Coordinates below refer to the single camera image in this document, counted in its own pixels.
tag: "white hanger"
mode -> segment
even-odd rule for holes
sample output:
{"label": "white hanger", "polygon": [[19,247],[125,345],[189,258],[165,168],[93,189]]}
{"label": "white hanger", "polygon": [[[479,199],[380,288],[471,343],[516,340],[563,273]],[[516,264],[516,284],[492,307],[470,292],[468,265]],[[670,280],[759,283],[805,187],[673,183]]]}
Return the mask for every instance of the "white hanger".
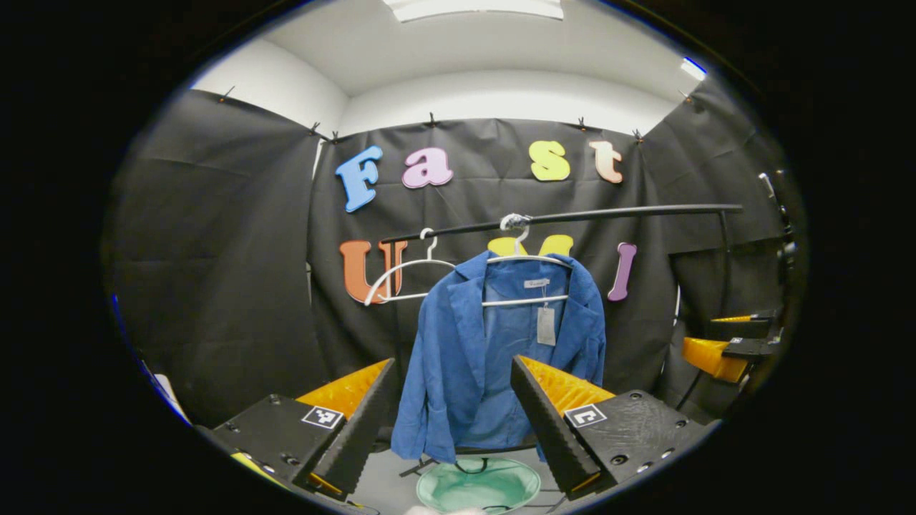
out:
{"label": "white hanger", "polygon": [[[522,255],[521,242],[524,241],[525,238],[528,237],[528,232],[530,229],[530,225],[528,225],[527,223],[528,220],[530,220],[530,217],[524,216],[522,214],[513,213],[513,214],[508,214],[504,216],[503,219],[499,221],[499,228],[502,229],[503,231],[508,230],[510,224],[515,225],[515,226],[524,224],[524,227],[525,227],[524,231],[522,231],[521,236],[516,238],[516,241],[515,241],[516,253],[514,256],[491,257],[486,262],[487,263],[496,263],[498,261],[527,259],[527,260],[535,260],[535,261],[548,261],[550,263],[555,263],[557,265],[562,265],[566,268],[572,269],[573,267],[570,266],[569,263],[564,263],[563,261],[560,261],[559,259],[555,257],[523,256]],[[485,307],[486,306],[510,306],[514,304],[536,304],[539,302],[544,302],[546,304],[547,302],[550,302],[550,301],[565,301],[566,299],[569,299],[569,295],[555,295],[553,297],[541,297],[539,299],[519,299],[517,301],[489,301],[489,302],[484,302],[483,306]]]}
{"label": "white hanger", "polygon": [[[430,229],[429,227],[427,227],[427,228],[423,229],[422,231],[420,231],[420,239],[421,239],[421,240],[424,239],[424,238],[426,237],[426,233],[427,233],[427,232],[430,232],[430,231],[432,231],[432,229]],[[381,286],[382,281],[384,281],[385,279],[387,279],[387,278],[388,278],[391,274],[393,274],[394,272],[396,272],[396,271],[398,271],[398,270],[400,270],[400,269],[402,269],[402,268],[404,268],[404,267],[408,267],[408,266],[410,266],[410,265],[417,265],[417,264],[419,264],[419,263],[437,263],[437,264],[440,264],[440,265],[448,265],[448,266],[451,267],[451,268],[455,268],[455,265],[453,265],[452,263],[449,263],[448,261],[441,261],[441,260],[439,260],[439,259],[433,259],[433,258],[432,258],[432,250],[433,250],[438,244],[439,244],[439,237],[438,237],[438,236],[434,236],[433,239],[432,239],[432,245],[430,245],[429,248],[426,249],[426,259],[415,259],[415,260],[413,260],[413,261],[408,261],[407,263],[401,263],[400,265],[397,265],[396,267],[391,268],[391,269],[389,269],[387,272],[385,272],[384,274],[382,274],[382,277],[378,278],[378,280],[376,281],[376,283],[372,285],[372,288],[369,289],[369,294],[365,296],[365,300],[363,301],[363,305],[364,305],[364,306],[368,306],[369,304],[371,304],[371,303],[372,303],[372,298],[373,298],[373,296],[376,294],[376,290],[378,290],[378,287]],[[388,281],[388,282],[386,283],[385,288],[386,288],[386,295],[385,295],[384,297],[382,297],[382,302],[381,302],[382,304],[384,304],[384,303],[386,303],[386,302],[388,302],[388,301],[403,301],[403,300],[406,300],[406,299],[418,299],[419,297],[426,297],[426,295],[427,295],[427,293],[414,293],[414,294],[411,294],[411,295],[399,295],[399,296],[397,296],[397,297],[392,297],[392,296],[391,296],[391,281]]]}

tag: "pink letter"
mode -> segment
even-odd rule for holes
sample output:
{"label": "pink letter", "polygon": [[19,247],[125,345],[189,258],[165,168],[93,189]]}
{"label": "pink letter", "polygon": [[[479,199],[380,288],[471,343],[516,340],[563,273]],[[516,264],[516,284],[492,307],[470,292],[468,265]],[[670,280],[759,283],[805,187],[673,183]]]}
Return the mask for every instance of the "pink letter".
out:
{"label": "pink letter", "polygon": [[605,181],[621,182],[624,176],[619,171],[614,170],[614,161],[620,161],[623,157],[620,152],[614,151],[614,146],[611,145],[611,142],[591,141],[588,146],[594,148],[594,167],[598,169],[598,175]]}
{"label": "pink letter", "polygon": [[[420,164],[420,158],[426,160]],[[411,189],[422,188],[427,184],[442,186],[452,180],[452,171],[449,170],[448,155],[445,150],[429,147],[417,150],[407,156],[405,164],[410,166],[401,176],[401,182]]]}

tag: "jacket collar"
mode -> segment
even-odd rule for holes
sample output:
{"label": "jacket collar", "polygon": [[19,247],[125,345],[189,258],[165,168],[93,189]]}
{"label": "jacket collar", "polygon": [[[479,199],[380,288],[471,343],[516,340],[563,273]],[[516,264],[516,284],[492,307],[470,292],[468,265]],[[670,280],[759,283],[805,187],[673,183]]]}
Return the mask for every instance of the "jacket collar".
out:
{"label": "jacket collar", "polygon": [[[604,313],[598,311],[603,310],[601,305],[592,305],[594,304],[592,293],[594,293],[595,285],[588,270],[571,257],[560,254],[549,254],[549,256],[572,266],[569,299],[566,300],[563,308],[557,345],[548,364],[562,369],[569,365],[579,353]],[[456,336],[461,342],[468,363],[471,364],[474,381],[480,389],[484,387],[485,369],[484,308],[481,302],[484,299],[486,261],[496,257],[496,253],[486,250],[458,265],[455,267],[455,272],[465,281],[447,288],[458,330]]]}

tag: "jacket sleeve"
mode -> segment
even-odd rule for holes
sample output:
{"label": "jacket sleeve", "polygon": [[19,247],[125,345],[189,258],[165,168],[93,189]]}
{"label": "jacket sleeve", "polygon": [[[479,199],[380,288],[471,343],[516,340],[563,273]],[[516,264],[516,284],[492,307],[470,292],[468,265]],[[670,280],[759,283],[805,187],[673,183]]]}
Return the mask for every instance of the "jacket sleeve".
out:
{"label": "jacket sleeve", "polygon": [[391,433],[391,451],[404,459],[420,459],[426,444],[428,417],[426,409],[427,381],[423,363],[423,312],[420,309],[417,337],[410,352],[410,363],[404,390],[398,405],[398,417]]}

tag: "white hanger hook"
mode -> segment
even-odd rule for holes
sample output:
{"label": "white hanger hook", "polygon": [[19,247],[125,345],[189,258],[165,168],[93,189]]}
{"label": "white hanger hook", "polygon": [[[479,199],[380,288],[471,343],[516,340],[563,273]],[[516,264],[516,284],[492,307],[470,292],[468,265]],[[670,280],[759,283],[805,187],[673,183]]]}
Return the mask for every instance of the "white hanger hook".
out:
{"label": "white hanger hook", "polygon": [[507,214],[503,216],[502,220],[499,221],[499,228],[503,231],[507,231],[509,227],[523,227],[524,230],[521,233],[521,236],[516,238],[515,247],[516,247],[516,256],[521,255],[521,242],[525,241],[525,238],[528,237],[528,232],[531,226],[528,224],[528,221],[531,218],[523,214]]}
{"label": "white hanger hook", "polygon": [[[429,227],[427,227],[427,228],[423,229],[422,231],[420,231],[420,239],[421,239],[421,240],[422,240],[422,239],[426,239],[426,233],[428,233],[428,232],[430,232],[430,233],[432,232],[432,229],[430,229]],[[437,245],[439,245],[439,237],[438,237],[438,236],[433,236],[433,237],[432,237],[432,245],[430,245],[430,246],[426,249],[426,259],[432,259],[432,250],[433,250]]]}
{"label": "white hanger hook", "polygon": [[516,256],[521,256],[521,242],[528,237],[528,231],[531,229],[530,225],[525,225],[525,230],[522,231],[521,236],[516,238]]}

